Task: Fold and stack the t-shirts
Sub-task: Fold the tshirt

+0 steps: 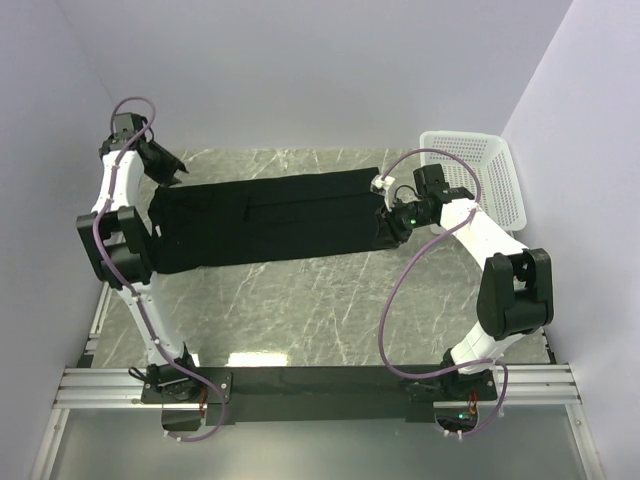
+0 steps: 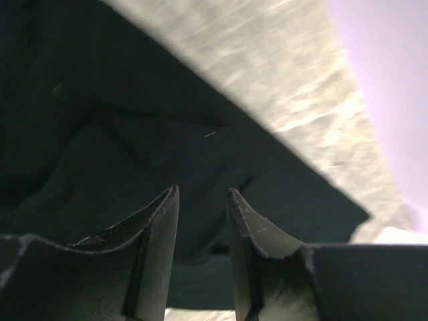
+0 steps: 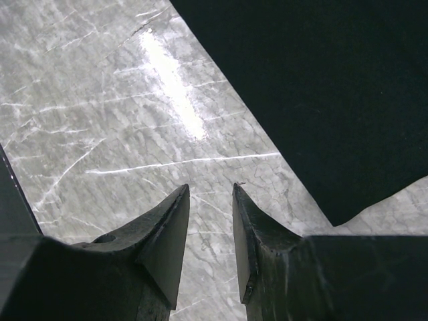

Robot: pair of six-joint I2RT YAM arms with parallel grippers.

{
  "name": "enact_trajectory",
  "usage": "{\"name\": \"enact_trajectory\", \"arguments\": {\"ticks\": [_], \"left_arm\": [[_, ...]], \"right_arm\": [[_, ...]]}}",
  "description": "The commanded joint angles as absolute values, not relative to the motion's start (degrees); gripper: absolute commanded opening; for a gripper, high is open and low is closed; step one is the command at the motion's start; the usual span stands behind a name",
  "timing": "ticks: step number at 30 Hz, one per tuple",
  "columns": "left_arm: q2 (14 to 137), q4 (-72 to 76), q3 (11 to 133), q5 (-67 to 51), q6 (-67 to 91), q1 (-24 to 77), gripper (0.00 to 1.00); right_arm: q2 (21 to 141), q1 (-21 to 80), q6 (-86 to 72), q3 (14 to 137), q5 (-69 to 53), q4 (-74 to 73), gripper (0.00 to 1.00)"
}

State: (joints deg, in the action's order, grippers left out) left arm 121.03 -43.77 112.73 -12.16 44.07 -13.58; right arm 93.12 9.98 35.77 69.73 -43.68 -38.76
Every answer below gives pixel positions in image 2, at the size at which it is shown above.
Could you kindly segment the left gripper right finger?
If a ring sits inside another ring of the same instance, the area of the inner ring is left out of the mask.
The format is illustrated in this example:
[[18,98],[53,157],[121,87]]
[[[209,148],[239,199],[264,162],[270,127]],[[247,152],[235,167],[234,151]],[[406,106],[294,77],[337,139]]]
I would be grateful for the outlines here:
[[227,194],[238,320],[426,320],[424,245],[306,244]]

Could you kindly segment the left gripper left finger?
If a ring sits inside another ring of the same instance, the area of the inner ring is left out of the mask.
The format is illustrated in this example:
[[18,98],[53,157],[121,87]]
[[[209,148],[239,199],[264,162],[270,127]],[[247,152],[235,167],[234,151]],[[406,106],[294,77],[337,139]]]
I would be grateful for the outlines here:
[[1,236],[2,320],[162,320],[179,188],[73,245]]

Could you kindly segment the black t shirt blue logo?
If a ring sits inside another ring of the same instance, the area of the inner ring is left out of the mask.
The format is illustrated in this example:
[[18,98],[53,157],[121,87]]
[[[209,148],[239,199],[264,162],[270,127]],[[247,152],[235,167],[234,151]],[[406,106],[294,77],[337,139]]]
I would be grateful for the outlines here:
[[178,185],[168,305],[233,307],[226,194],[306,243],[368,214],[101,1],[1,2],[1,231],[75,243]]

